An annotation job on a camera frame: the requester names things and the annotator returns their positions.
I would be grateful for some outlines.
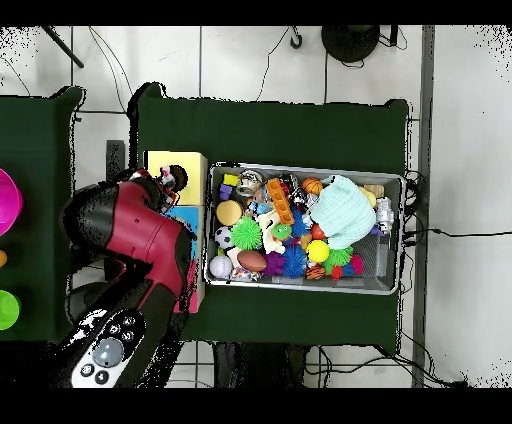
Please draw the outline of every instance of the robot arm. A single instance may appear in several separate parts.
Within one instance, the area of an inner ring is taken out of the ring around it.
[[[136,386],[148,365],[158,362],[162,340],[176,359],[181,329],[173,327],[172,312],[186,287],[191,237],[156,211],[162,193],[159,181],[139,173],[77,193],[66,205],[62,223],[71,240],[127,268],[59,346],[55,385]]]

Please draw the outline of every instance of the mint green knit hat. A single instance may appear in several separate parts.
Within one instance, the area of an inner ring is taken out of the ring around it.
[[[348,178],[331,175],[322,183],[329,185],[311,207],[311,219],[328,238],[329,248],[345,249],[370,232],[376,222],[375,211]]]

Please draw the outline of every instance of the soccer ball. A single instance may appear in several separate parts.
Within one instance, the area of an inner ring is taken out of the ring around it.
[[[235,245],[231,239],[231,231],[228,227],[220,227],[215,231],[215,241],[221,249],[229,249]]]

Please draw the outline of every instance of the white ball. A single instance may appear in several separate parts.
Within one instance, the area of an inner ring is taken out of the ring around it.
[[[229,278],[233,264],[227,256],[215,256],[210,261],[210,272],[216,278]]]
[[[229,249],[235,245],[231,239],[231,231],[228,227],[220,227],[215,231],[215,241],[221,249]]]

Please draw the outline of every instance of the pink bowl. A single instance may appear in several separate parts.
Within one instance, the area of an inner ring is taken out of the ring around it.
[[[23,199],[12,178],[0,168],[0,236],[3,236],[20,214]]]

